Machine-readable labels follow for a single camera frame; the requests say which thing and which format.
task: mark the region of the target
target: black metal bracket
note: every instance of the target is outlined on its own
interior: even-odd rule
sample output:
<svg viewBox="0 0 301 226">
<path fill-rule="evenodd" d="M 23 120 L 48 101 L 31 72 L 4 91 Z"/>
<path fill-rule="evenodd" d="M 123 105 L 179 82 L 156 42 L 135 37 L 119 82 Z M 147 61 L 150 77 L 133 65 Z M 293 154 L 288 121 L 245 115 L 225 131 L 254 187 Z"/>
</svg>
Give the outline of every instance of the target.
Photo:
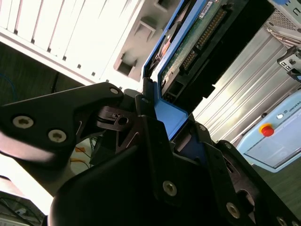
<svg viewBox="0 0 301 226">
<path fill-rule="evenodd" d="M 41 167 L 64 167 L 77 143 L 117 131 L 116 153 L 145 150 L 155 197 L 181 203 L 180 182 L 165 126 L 156 118 L 153 83 L 132 98 L 110 83 L 72 89 L 0 107 L 0 150 Z"/>
<path fill-rule="evenodd" d="M 208 172 L 219 215 L 231 225 L 289 225 L 299 222 L 238 150 L 212 142 L 205 126 L 190 121 L 174 140 L 175 150 Z"/>
</svg>

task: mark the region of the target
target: dark floor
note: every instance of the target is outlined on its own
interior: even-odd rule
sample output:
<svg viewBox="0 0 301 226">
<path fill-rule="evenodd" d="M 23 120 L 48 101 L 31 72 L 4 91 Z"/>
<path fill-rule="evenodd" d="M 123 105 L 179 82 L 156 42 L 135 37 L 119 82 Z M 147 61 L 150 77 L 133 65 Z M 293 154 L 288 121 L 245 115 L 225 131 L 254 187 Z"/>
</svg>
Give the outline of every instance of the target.
<svg viewBox="0 0 301 226">
<path fill-rule="evenodd" d="M 0 43 L 0 74 L 7 76 L 15 86 L 16 99 L 24 100 L 81 86 L 68 77 L 18 51 Z M 14 101 L 12 88 L 0 75 L 0 105 Z M 301 219 L 301 159 L 295 161 L 279 173 L 270 173 L 255 166 L 256 171 Z"/>
<path fill-rule="evenodd" d="M 301 158 L 278 173 L 271 173 L 258 166 L 254 168 L 295 216 L 301 219 Z"/>
</svg>

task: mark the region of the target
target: bolt head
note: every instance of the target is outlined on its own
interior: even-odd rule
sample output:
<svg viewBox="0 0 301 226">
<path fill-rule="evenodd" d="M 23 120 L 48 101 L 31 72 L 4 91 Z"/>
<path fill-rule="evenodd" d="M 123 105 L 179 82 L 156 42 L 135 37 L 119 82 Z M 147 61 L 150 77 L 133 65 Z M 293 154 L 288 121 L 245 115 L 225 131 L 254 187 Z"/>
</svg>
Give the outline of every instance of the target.
<svg viewBox="0 0 301 226">
<path fill-rule="evenodd" d="M 176 196 L 177 195 L 177 188 L 174 185 L 173 182 L 166 180 L 163 182 L 163 190 L 165 191 L 166 194 L 169 196 Z"/>
<path fill-rule="evenodd" d="M 67 139 L 67 135 L 59 129 L 53 129 L 48 133 L 48 138 L 55 143 L 61 143 Z"/>
<path fill-rule="evenodd" d="M 226 207 L 227 207 L 228 212 L 232 215 L 232 217 L 234 217 L 236 219 L 240 218 L 240 212 L 233 203 L 228 202 L 226 204 Z"/>
<path fill-rule="evenodd" d="M 18 128 L 27 129 L 33 126 L 33 124 L 33 120 L 24 115 L 17 116 L 13 119 L 13 125 Z"/>
</svg>

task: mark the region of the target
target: gray panel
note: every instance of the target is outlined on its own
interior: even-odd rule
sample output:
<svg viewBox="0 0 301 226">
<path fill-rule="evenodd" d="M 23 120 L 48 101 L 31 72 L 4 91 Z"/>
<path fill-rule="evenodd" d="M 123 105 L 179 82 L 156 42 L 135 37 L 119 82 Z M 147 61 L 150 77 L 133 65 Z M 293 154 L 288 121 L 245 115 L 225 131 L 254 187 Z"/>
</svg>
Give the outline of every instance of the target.
<svg viewBox="0 0 301 226">
<path fill-rule="evenodd" d="M 277 39 L 260 29 L 216 83 L 214 92 L 199 104 L 193 115 L 214 141 L 235 141 L 298 85 L 276 62 L 285 51 Z"/>
</svg>

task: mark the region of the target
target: blue plastic part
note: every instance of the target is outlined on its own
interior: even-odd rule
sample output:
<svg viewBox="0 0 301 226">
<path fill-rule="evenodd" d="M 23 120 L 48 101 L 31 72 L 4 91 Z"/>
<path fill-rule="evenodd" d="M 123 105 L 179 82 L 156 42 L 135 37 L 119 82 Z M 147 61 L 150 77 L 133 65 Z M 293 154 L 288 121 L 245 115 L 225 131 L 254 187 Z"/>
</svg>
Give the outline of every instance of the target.
<svg viewBox="0 0 301 226">
<path fill-rule="evenodd" d="M 238 151 L 245 157 L 245 159 L 250 162 L 258 165 L 270 172 L 278 172 L 299 157 L 301 157 L 301 153 L 296 154 L 294 157 L 287 159 L 281 165 L 277 166 L 276 168 L 271 167 L 267 163 L 259 161 L 257 158 L 250 157 L 248 152 L 252 151 L 256 145 L 261 144 L 263 139 L 269 139 L 269 137 L 264 137 L 263 134 L 259 132 L 259 128 L 261 125 L 269 123 L 272 125 L 275 133 L 281 131 L 290 120 L 297 120 L 297 116 L 301 114 L 301 90 L 290 95 L 287 99 L 285 99 L 280 105 L 278 105 L 272 112 L 270 112 L 263 120 L 260 121 L 255 127 L 253 127 L 240 141 L 237 146 Z M 287 137 L 283 137 L 283 139 L 289 139 L 290 137 L 294 137 L 297 131 L 285 131 L 287 133 Z M 263 151 L 261 153 L 257 153 L 260 155 L 266 155 L 267 151 Z"/>
<path fill-rule="evenodd" d="M 278 5 L 284 5 L 288 2 L 289 0 L 274 0 Z"/>
<path fill-rule="evenodd" d="M 154 81 L 155 89 L 154 89 L 154 103 L 155 103 L 155 111 L 157 115 L 157 119 L 159 121 L 162 121 L 165 125 L 166 132 L 168 135 L 168 138 L 171 139 L 176 132 L 181 128 L 181 126 L 186 122 L 188 119 L 188 113 L 175 105 L 165 101 L 161 96 L 161 80 L 160 75 L 167 66 L 168 62 L 180 46 L 182 40 L 184 39 L 185 35 L 189 31 L 189 29 L 192 27 L 193 23 L 199 16 L 202 8 L 206 4 L 206 0 L 197 0 L 193 8 L 191 9 L 191 12 L 187 16 L 186 20 L 184 21 L 183 25 L 181 26 L 179 32 L 175 36 L 173 42 L 171 43 L 170 47 L 168 48 L 166 54 L 156 67 L 156 69 L 153 71 L 151 75 L 151 79 Z M 175 13 L 173 14 L 172 18 L 168 22 L 165 30 L 163 31 L 163 35 L 160 37 L 159 41 L 157 42 L 155 48 L 153 49 L 152 53 L 146 60 L 145 64 L 142 67 L 142 75 L 145 77 L 145 67 L 152 59 L 153 55 L 155 54 L 156 50 L 160 47 L 160 43 L 164 39 L 165 33 L 170 28 L 172 22 L 174 21 L 178 11 L 181 8 L 181 5 L 184 3 L 184 0 L 182 0 L 177 7 Z"/>
</svg>

